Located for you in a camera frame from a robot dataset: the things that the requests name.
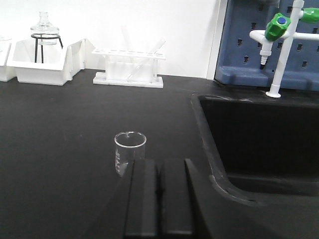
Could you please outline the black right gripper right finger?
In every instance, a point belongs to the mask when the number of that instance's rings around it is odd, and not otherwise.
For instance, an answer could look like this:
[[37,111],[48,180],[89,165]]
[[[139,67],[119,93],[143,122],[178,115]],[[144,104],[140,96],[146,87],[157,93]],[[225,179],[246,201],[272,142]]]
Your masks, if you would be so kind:
[[160,170],[160,222],[163,239],[210,239],[197,214],[184,159],[168,158]]

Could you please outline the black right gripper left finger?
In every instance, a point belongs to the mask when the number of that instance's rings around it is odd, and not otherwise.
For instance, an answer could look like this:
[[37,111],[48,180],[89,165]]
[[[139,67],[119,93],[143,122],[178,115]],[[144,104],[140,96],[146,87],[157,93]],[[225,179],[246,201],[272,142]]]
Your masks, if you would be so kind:
[[157,169],[152,159],[134,162],[124,236],[158,235]]

